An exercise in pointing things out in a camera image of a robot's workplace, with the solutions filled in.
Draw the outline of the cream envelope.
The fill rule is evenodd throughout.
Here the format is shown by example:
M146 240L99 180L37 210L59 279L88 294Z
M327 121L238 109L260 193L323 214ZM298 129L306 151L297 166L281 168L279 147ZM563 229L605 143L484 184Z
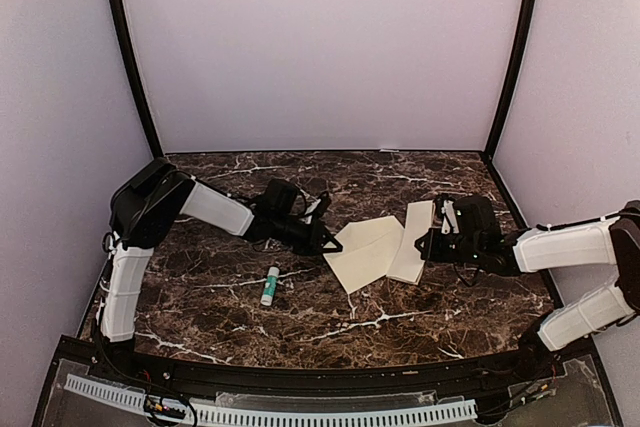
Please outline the cream envelope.
M387 274L403 233L395 216L350 222L336 235L343 250L324 258L346 293L352 294Z

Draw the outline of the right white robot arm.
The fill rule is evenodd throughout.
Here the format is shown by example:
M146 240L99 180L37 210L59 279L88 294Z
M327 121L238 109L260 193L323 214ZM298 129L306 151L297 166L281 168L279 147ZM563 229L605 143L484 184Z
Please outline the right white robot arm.
M510 360L521 381L534 379L549 363L549 352L612 324L639 315L639 203L629 201L617 212L573 223L539 224L505 234L491 201L479 195L436 201L440 227L414 242L425 261L470 264L480 271L516 277L555 268L610 265L616 273L606 282L539 320L530 341Z

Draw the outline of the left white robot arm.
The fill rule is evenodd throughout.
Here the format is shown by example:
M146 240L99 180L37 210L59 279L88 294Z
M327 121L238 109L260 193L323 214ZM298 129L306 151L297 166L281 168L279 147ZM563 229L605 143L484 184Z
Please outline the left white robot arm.
M154 250L175 221L188 216L250 243L274 239L300 256L340 253L342 244L322 217L328 193L303 212L293 210L302 195L294 184L272 179L252 198L234 197L186 173L166 158L152 160L113 195L110 231L103 246L111 269L97 325L110 342L134 337L142 280Z

